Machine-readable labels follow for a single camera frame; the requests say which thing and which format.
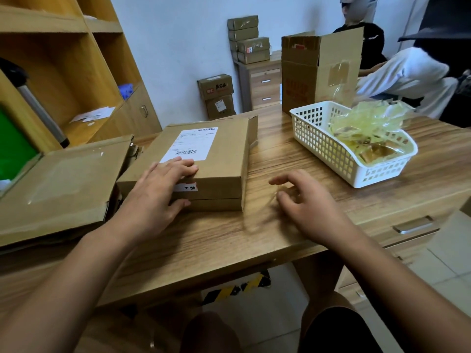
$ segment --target hand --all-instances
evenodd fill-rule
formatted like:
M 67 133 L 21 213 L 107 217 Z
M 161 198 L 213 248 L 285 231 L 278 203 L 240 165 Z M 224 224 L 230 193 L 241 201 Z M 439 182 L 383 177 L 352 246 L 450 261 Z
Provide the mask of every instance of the hand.
M 308 239 L 329 249 L 361 235 L 361 231 L 340 209 L 327 189 L 304 170 L 294 170 L 272 178 L 270 184 L 291 182 L 300 192 L 300 203 L 279 191 L 276 198 L 281 209 Z
M 190 205 L 179 199 L 169 206 L 174 185 L 194 175 L 198 166 L 193 160 L 176 157 L 165 163 L 153 163 L 139 178 L 115 216 L 106 224 L 112 235 L 121 235 L 127 243 L 137 245 L 161 233 L 180 211 Z
M 383 63 L 377 64 L 374 67 L 370 69 L 370 74 L 374 73 L 375 71 L 379 70 L 383 65 L 385 65 L 388 61 L 385 61 Z

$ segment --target drawer handle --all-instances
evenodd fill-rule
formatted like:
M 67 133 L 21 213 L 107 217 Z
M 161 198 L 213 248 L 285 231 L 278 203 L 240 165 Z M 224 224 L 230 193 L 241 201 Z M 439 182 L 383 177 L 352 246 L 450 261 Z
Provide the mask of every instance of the drawer handle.
M 363 290 L 358 290 L 358 291 L 356 292 L 356 294 L 357 294 L 358 296 L 360 296 L 361 298 L 365 298 L 365 297 L 366 297 L 366 295 L 365 295 L 365 293 L 363 292 Z
M 392 229 L 397 231 L 399 234 L 410 234 L 414 231 L 428 228 L 435 224 L 435 221 L 431 216 L 425 216 L 420 219 L 411 220 L 409 222 L 394 225 Z
M 149 115 L 149 112 L 147 111 L 147 107 L 145 105 L 141 106 L 142 113 L 144 115 L 144 118 L 147 118 Z

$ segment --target black shorts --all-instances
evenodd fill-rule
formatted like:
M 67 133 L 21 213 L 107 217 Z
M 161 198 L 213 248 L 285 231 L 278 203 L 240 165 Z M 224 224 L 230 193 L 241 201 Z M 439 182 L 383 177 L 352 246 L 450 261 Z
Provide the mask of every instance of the black shorts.
M 331 307 L 316 316 L 300 341 L 299 353 L 382 352 L 358 312 Z

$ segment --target white label sticker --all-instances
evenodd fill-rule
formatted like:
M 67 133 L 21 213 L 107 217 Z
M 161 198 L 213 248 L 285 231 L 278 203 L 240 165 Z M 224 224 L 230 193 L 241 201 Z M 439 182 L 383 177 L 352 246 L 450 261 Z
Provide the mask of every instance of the white label sticker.
M 174 192 L 197 192 L 198 187 L 196 183 L 179 183 L 175 184 L 173 188 Z
M 226 105 L 224 103 L 224 100 L 219 100 L 215 103 L 215 106 L 216 106 L 216 109 L 218 109 L 219 112 L 223 112 L 225 111 L 227 108 L 226 108 Z
M 206 160 L 217 131 L 217 127 L 183 130 L 160 162 L 166 162 L 177 156 L 183 160 Z

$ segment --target black shirt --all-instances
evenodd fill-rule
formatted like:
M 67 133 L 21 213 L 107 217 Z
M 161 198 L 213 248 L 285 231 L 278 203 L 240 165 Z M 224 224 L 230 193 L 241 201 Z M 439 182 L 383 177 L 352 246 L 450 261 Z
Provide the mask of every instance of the black shirt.
M 387 61 L 386 57 L 382 55 L 384 48 L 384 31 L 374 23 L 360 22 L 353 26 L 343 25 L 333 33 L 358 27 L 365 28 L 363 31 L 363 49 L 361 51 L 360 69 L 370 69 L 379 63 Z

